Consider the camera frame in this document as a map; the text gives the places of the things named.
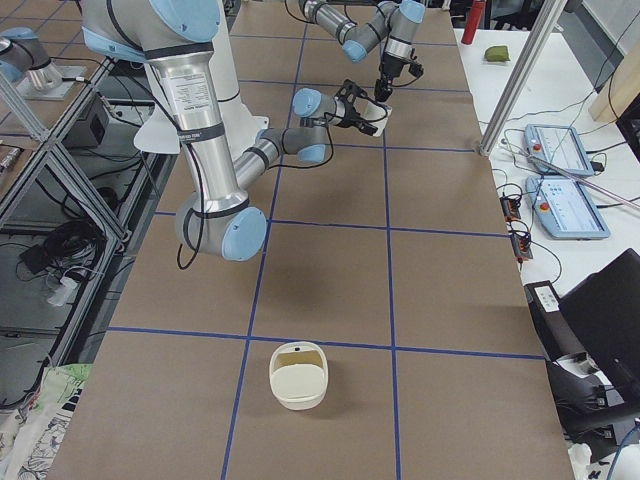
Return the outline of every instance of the green sponge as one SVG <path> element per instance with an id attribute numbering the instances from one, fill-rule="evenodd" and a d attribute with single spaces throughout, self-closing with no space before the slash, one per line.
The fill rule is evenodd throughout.
<path id="1" fill-rule="evenodd" d="M 484 52 L 484 58 L 487 62 L 508 62 L 509 49 L 506 45 L 496 45 L 494 47 L 487 48 Z"/>

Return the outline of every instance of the blue wire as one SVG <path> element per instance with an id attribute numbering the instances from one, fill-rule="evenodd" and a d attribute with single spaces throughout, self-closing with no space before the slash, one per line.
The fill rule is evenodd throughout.
<path id="1" fill-rule="evenodd" d="M 631 438 L 631 435 L 633 435 L 633 433 L 636 430 L 640 430 L 640 423 L 637 424 L 635 427 L 633 427 L 631 430 L 629 430 L 629 433 L 627 433 L 624 438 L 622 439 L 622 442 L 620 442 L 620 445 L 618 446 L 618 449 L 616 450 L 616 454 L 613 457 L 613 462 L 611 462 L 611 468 L 609 469 L 609 473 L 607 474 L 607 480 L 611 480 L 612 475 L 613 475 L 613 469 L 616 466 L 616 462 L 618 461 L 618 457 L 620 456 L 620 453 L 622 452 L 622 449 L 624 447 L 626 447 L 627 445 L 627 441 L 629 440 L 629 438 Z"/>

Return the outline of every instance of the white sticker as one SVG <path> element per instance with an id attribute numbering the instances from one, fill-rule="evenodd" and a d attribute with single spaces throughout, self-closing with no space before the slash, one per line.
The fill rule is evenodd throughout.
<path id="1" fill-rule="evenodd" d="M 211 108 L 211 94 L 203 73 L 170 77 L 165 80 L 169 99 L 178 115 Z"/>
<path id="2" fill-rule="evenodd" d="M 551 287 L 537 287 L 534 288 L 536 295 L 538 295 L 538 299 L 542 304 L 545 312 L 557 312 L 560 310 L 560 306 L 558 305 L 558 300 L 556 296 L 553 294 Z"/>

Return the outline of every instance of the computer monitor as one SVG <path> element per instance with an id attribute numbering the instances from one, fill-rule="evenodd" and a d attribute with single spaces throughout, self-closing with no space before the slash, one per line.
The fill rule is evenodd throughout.
<path id="1" fill-rule="evenodd" d="M 559 303 L 576 337 L 624 400 L 640 400 L 640 256 L 624 251 Z"/>

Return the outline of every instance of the red cylinder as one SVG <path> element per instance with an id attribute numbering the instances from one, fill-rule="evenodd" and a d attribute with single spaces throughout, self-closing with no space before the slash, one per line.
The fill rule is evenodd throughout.
<path id="1" fill-rule="evenodd" d="M 484 12 L 485 0 L 474 0 L 469 12 L 469 18 L 467 19 L 467 26 L 464 27 L 464 34 L 462 35 L 462 43 L 465 45 L 471 45 L 473 43 L 473 37 L 476 34 L 478 25 L 480 25 L 480 19 L 482 18 L 482 12 Z"/>

